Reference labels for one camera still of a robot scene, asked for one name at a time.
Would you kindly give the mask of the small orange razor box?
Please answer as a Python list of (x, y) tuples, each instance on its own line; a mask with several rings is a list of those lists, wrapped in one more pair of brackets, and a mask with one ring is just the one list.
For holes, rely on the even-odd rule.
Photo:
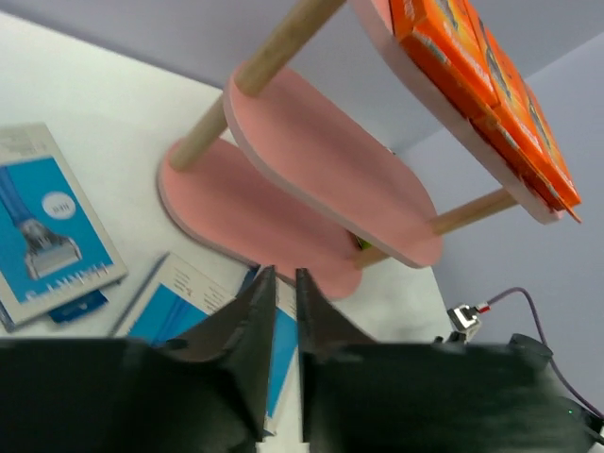
[(530, 161), (545, 184), (547, 193), (545, 200), (555, 210), (566, 210), (580, 223), (581, 219), (574, 211), (574, 207), (581, 203), (579, 192), (536, 95), (526, 81), (523, 82), (523, 86), (528, 113), (540, 144), (540, 154), (532, 157)]

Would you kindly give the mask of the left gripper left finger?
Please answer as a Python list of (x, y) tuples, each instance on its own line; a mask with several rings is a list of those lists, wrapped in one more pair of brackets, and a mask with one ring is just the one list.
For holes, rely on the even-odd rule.
[(132, 338), (1, 343), (5, 452), (252, 452), (264, 437), (277, 276), (153, 346)]

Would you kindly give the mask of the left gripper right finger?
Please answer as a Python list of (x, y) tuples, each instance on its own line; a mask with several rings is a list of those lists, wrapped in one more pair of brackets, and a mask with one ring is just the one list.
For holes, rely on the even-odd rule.
[(574, 417), (517, 347), (381, 343), (295, 273), (302, 436), (312, 452), (586, 452)]

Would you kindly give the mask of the black green razor box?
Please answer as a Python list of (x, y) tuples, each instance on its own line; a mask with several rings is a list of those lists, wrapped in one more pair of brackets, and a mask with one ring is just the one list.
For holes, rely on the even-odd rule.
[(355, 246), (357, 246), (357, 248), (359, 250), (366, 250), (366, 249), (369, 249), (369, 248), (372, 247), (372, 245), (370, 243), (368, 243), (363, 238), (361, 238), (361, 237), (359, 237), (357, 235), (352, 234), (351, 238), (352, 238), (353, 244)]

